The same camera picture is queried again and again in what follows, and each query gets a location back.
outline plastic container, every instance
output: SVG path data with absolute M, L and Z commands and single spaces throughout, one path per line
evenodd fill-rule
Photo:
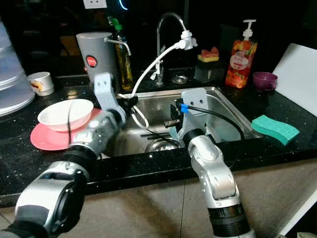
M 256 20 L 244 20 L 248 22 L 248 28 L 243 32 L 244 40 L 236 40 L 233 43 L 230 63 L 226 76 L 226 85 L 236 88 L 244 88 L 247 85 L 257 43 L 250 41 L 252 36 L 251 24 Z
M 0 52 L 0 90 L 17 84 L 24 70 L 12 48 Z
M 202 62 L 198 60 L 194 79 L 200 83 L 221 82 L 225 73 L 225 65 L 220 61 Z
M 16 85 L 0 91 L 0 117 L 15 112 L 28 105 L 34 98 L 30 84 L 26 80 L 25 74 Z
M 0 52 L 11 46 L 9 36 L 5 30 L 3 23 L 0 21 Z
M 253 84 L 258 91 L 271 91 L 276 88 L 277 76 L 268 72 L 256 72 L 253 74 Z
M 69 114 L 70 129 L 84 125 L 90 118 L 94 104 L 86 99 L 71 99 L 50 105 L 38 115 L 38 121 L 55 131 L 68 131 Z

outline stacked plastic lids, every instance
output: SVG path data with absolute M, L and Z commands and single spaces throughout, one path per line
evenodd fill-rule
M 26 106 L 34 95 L 0 19 L 0 117 Z

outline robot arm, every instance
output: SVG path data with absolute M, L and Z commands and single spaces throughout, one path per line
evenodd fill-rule
M 1 238 L 54 238 L 78 223 L 91 167 L 137 102 L 131 99 L 124 109 L 120 107 L 107 73 L 95 78 L 95 95 L 104 112 L 76 135 L 63 161 L 52 163 L 22 192 L 16 204 L 15 221 L 0 231 Z M 184 91 L 182 99 L 185 104 L 208 109 L 203 88 Z M 223 154 L 205 135 L 206 115 L 190 110 L 182 120 L 179 140 L 187 146 L 192 167 L 200 178 L 214 236 L 255 238 Z
M 95 95 L 103 112 L 76 135 L 62 161 L 52 163 L 26 187 L 16 204 L 15 221 L 0 231 L 1 238 L 54 238 L 78 223 L 89 172 L 136 103 L 127 101 L 125 110 L 118 105 L 108 73 L 96 77 Z
M 208 109 L 204 88 L 182 93 L 184 104 Z M 186 145 L 207 204 L 214 237 L 255 238 L 244 212 L 234 176 L 223 161 L 222 151 L 205 135 L 206 114 L 189 110 L 183 115 L 179 140 Z

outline pink plate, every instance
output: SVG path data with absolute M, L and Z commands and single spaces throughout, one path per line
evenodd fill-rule
M 95 118 L 102 110 L 94 108 L 91 113 L 90 120 Z M 80 128 L 71 131 L 71 139 L 74 139 L 74 136 L 77 132 L 82 131 L 87 127 L 87 124 L 84 124 Z M 49 129 L 44 124 L 37 124 L 31 132 L 30 136 L 32 144 L 41 150 L 64 150 L 69 147 L 68 132 L 67 131 L 54 131 Z

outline granite countertop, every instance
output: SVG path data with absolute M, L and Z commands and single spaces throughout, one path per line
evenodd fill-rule
M 200 85 L 189 82 L 182 88 L 197 86 Z M 162 89 L 175 88 L 179 87 L 168 83 Z M 267 136 L 218 143 L 225 163 L 230 166 L 235 161 L 231 168 L 233 171 L 316 157 L 317 117 L 275 91 L 259 93 L 251 85 L 244 89 L 222 85 L 220 89 L 248 120 L 266 115 L 289 123 L 300 131 L 287 146 Z M 153 82 L 144 82 L 141 91 L 154 91 Z M 74 96 L 89 99 L 95 107 L 99 107 L 89 86 L 70 86 L 46 97 L 36 97 L 25 108 L 0 118 L 0 207 L 14 206 L 23 189 L 50 163 L 62 158 L 63 151 L 49 152 L 35 148 L 30 142 L 30 133 L 38 123 L 37 115 L 42 109 Z M 185 148 L 113 157 L 96 161 L 87 194 L 195 176 Z

